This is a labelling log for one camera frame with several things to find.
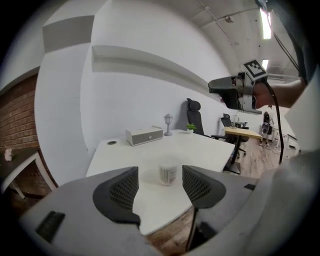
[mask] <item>grey chair armrest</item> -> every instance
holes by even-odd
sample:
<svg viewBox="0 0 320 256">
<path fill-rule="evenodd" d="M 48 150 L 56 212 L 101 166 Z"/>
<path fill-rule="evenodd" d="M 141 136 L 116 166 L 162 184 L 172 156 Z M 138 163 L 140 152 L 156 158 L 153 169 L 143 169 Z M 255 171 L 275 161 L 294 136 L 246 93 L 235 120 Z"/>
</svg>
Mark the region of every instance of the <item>grey chair armrest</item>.
<svg viewBox="0 0 320 256">
<path fill-rule="evenodd" d="M 219 140 L 219 139 L 227 139 L 226 136 L 223 136 L 223 135 L 211 135 L 211 138 L 213 139 L 216 139 L 216 140 Z"/>
</svg>

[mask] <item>black office chair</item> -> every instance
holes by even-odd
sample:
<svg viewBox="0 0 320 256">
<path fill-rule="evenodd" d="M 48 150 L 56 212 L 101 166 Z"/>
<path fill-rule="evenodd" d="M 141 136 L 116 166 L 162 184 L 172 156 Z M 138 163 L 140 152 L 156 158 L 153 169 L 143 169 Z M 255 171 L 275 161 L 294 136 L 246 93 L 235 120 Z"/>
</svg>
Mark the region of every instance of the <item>black office chair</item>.
<svg viewBox="0 0 320 256">
<path fill-rule="evenodd" d="M 232 125 L 230 115 L 226 114 L 226 113 L 224 113 L 223 116 L 221 117 L 221 122 L 224 127 L 230 127 Z M 238 128 L 249 130 L 249 127 L 241 127 L 240 125 L 238 125 Z M 226 134 L 224 136 L 224 138 L 221 138 L 221 136 L 219 136 L 219 135 L 212 135 L 212 137 L 217 140 L 218 139 L 225 139 L 226 142 L 231 143 L 231 144 L 235 144 L 237 142 L 237 138 L 238 138 L 237 135 L 232 135 L 232 134 Z M 241 142 L 247 142 L 248 140 L 249 140 L 249 137 L 242 137 Z M 239 148 L 239 151 L 244 152 L 244 156 L 247 155 L 247 152 L 244 149 Z"/>
<path fill-rule="evenodd" d="M 188 105 L 186 115 L 188 118 L 188 122 L 189 124 L 194 124 L 196 126 L 196 129 L 193 132 L 195 134 L 199 134 L 211 139 L 216 139 L 216 137 L 218 137 L 219 139 L 225 139 L 225 136 L 215 135 L 214 137 L 210 137 L 208 135 L 205 135 L 204 128 L 202 126 L 201 113 L 199 112 L 199 110 L 201 109 L 200 103 L 190 98 L 187 98 L 187 101 Z"/>
</svg>

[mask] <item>desk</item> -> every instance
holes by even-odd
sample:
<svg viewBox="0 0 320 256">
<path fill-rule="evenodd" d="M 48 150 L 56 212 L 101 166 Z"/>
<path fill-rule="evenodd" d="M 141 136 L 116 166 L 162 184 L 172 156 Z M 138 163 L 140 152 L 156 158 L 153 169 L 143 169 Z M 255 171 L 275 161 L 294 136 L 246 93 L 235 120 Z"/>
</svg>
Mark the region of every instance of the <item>desk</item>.
<svg viewBox="0 0 320 256">
<path fill-rule="evenodd" d="M 256 133 L 253 130 L 247 130 L 247 129 L 240 129 L 240 128 L 231 128 L 231 127 L 225 127 L 224 132 L 226 134 L 232 134 L 232 135 L 238 135 L 238 138 L 235 143 L 235 149 L 231 158 L 231 161 L 228 162 L 228 164 L 225 166 L 225 171 L 230 171 L 232 173 L 241 174 L 241 167 L 239 163 L 236 163 L 237 154 L 240 148 L 242 137 L 249 137 L 254 139 L 261 139 L 262 136 L 258 133 Z"/>
<path fill-rule="evenodd" d="M 140 232 L 148 235 L 187 211 L 191 202 L 182 186 L 182 165 L 198 166 L 222 172 L 234 145 L 183 130 L 173 130 L 172 136 L 145 144 L 131 146 L 124 138 L 100 142 L 86 177 L 111 170 L 139 167 L 139 190 L 133 212 L 140 216 Z M 170 160 L 178 165 L 172 186 L 160 184 L 159 164 Z"/>
<path fill-rule="evenodd" d="M 247 125 L 247 123 L 248 122 L 232 122 L 233 124 L 235 124 L 235 125 L 240 125 L 240 126 L 242 126 L 242 127 L 246 127 L 246 125 Z"/>
<path fill-rule="evenodd" d="M 16 189 L 17 193 L 24 199 L 25 196 L 22 194 L 18 186 L 15 185 L 14 179 L 32 162 L 35 161 L 42 177 L 48 184 L 51 190 L 56 188 L 55 184 L 50 179 L 44 164 L 41 161 L 40 155 L 37 148 L 28 148 L 14 156 L 11 161 L 6 161 L 4 156 L 0 159 L 0 178 L 1 192 L 4 193 L 10 184 Z"/>
</svg>

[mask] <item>small plant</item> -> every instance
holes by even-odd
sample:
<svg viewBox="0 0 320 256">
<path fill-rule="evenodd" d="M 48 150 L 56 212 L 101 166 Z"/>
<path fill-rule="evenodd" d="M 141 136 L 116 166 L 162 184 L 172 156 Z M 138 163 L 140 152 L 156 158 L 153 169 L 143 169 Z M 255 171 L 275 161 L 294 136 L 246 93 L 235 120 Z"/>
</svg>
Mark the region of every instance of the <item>small plant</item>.
<svg viewBox="0 0 320 256">
<path fill-rule="evenodd" d="M 189 130 L 196 130 L 197 129 L 197 127 L 195 126 L 194 123 L 188 123 L 186 125 L 186 128 L 189 129 Z"/>
</svg>

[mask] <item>white speaker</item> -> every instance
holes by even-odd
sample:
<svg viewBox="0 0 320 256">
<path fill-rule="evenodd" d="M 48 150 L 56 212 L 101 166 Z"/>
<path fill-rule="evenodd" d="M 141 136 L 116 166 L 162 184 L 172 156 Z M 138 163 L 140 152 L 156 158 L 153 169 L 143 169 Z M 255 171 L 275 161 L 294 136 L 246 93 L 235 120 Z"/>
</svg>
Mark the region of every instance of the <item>white speaker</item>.
<svg viewBox="0 0 320 256">
<path fill-rule="evenodd" d="M 149 129 L 125 130 L 125 136 L 131 146 L 136 146 L 162 139 L 164 131 L 161 127 L 152 126 Z"/>
</svg>

